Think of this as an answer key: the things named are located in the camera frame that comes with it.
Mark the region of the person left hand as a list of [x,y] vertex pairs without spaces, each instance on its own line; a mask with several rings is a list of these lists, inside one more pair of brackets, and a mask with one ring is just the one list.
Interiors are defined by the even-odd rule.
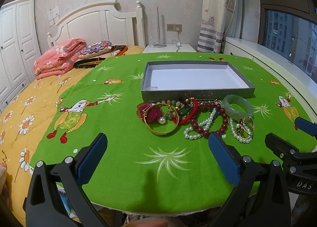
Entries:
[[7,177],[7,165],[5,162],[2,162],[0,164],[0,178],[1,178],[1,181],[5,181],[6,180],[6,177]]

